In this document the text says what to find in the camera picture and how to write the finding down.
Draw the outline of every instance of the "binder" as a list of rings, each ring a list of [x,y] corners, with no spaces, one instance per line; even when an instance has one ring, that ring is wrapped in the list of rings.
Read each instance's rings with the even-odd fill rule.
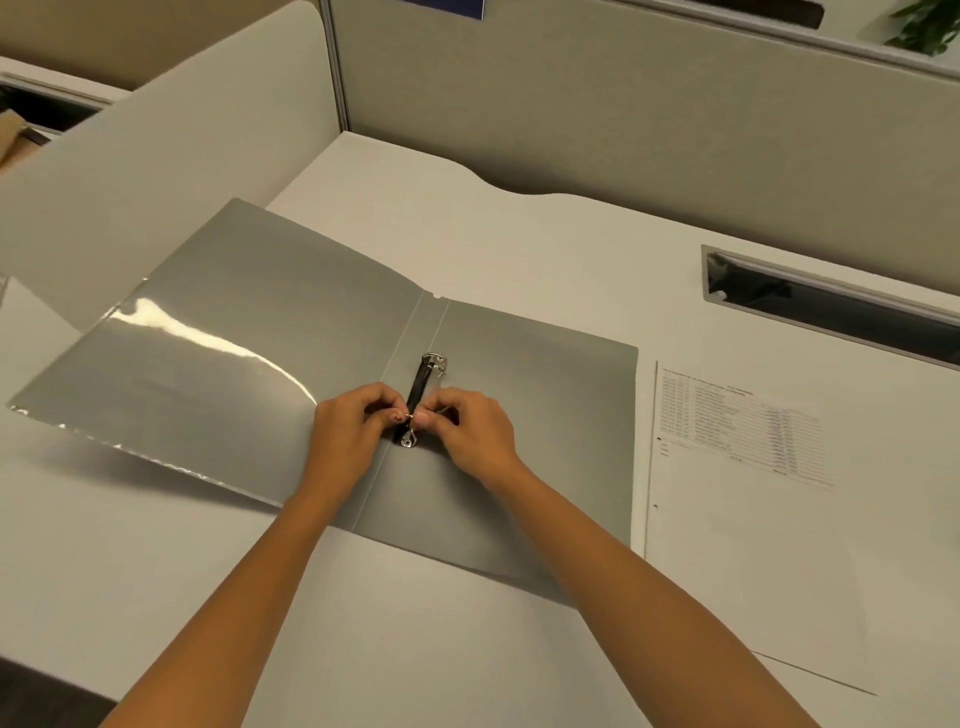
[[[280,505],[300,482],[316,402],[381,379],[415,406],[442,377],[498,399],[524,462],[629,543],[636,358],[609,339],[437,297],[233,200],[10,407]],[[432,435],[388,432],[334,524],[565,599]]]

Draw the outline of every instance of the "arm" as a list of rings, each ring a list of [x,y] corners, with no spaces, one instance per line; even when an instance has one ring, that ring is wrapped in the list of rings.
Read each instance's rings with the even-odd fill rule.
[[[434,411],[445,406],[458,425]],[[500,497],[654,726],[816,728],[719,619],[523,465],[495,400],[437,390],[414,426]]]
[[[235,728],[243,722],[310,554],[370,465],[380,433],[403,422],[406,411],[385,384],[320,403],[297,493],[103,728]]]

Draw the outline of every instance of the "desk surface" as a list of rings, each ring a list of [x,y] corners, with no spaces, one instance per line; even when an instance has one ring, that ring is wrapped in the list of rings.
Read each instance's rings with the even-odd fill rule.
[[[349,133],[270,208],[437,294],[637,345],[635,548],[658,360],[818,401],[833,433],[836,497],[879,698],[766,664],[825,726],[960,722],[951,694],[960,635],[949,628],[960,617],[952,481],[960,454],[949,426],[960,411],[958,374],[706,303],[700,246],[953,311],[960,300],[583,198],[503,192],[452,162]],[[16,286],[0,327],[5,348],[22,350],[19,364],[0,370],[8,390],[75,335]],[[271,515],[26,418],[9,425],[10,417],[3,427],[17,435],[0,449],[0,653],[119,696]],[[246,724],[321,717],[329,725],[643,724],[575,612],[333,529]]]

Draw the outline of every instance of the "finger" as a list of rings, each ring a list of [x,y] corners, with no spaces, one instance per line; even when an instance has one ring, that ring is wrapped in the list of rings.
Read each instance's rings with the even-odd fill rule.
[[[456,387],[441,387],[420,400],[418,407],[436,412],[444,407],[456,407],[459,410],[467,406],[467,400],[475,392],[467,392]]]
[[[443,415],[438,415],[436,412],[431,412],[429,409],[424,409],[422,406],[417,407],[414,412],[413,427],[440,435],[440,439],[444,442],[457,431],[457,425],[449,419]]]
[[[395,427],[400,423],[407,421],[406,411],[400,411],[396,407],[390,409],[378,409],[376,412],[371,414],[366,422],[363,423],[363,427],[367,430],[373,437],[379,437],[380,433],[388,427]]]
[[[382,381],[375,381],[373,384],[364,384],[352,392],[347,392],[347,394],[352,398],[356,398],[364,407],[369,404],[374,404],[375,402],[383,402],[390,407],[395,407],[400,410],[400,412],[405,413],[407,411],[407,404],[403,401],[400,393],[393,387],[388,387]]]

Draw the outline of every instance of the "green leaves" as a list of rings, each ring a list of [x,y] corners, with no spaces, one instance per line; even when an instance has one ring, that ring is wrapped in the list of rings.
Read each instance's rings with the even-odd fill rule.
[[[927,56],[939,56],[960,34],[960,0],[919,0],[890,17],[908,18],[886,45]]]

